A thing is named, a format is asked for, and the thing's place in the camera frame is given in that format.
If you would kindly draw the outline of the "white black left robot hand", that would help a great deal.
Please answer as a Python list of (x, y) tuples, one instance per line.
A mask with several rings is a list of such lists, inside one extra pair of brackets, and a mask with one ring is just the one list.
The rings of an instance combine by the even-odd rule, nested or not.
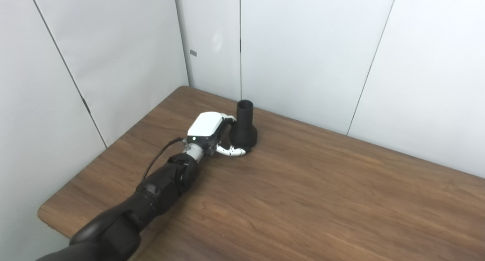
[(196, 118), (187, 132), (184, 153), (201, 161), (204, 155), (211, 156), (215, 152), (229, 157), (240, 157), (246, 154), (242, 148), (231, 145), (224, 148), (221, 138), (225, 128), (236, 124), (236, 118), (216, 111), (206, 111)]

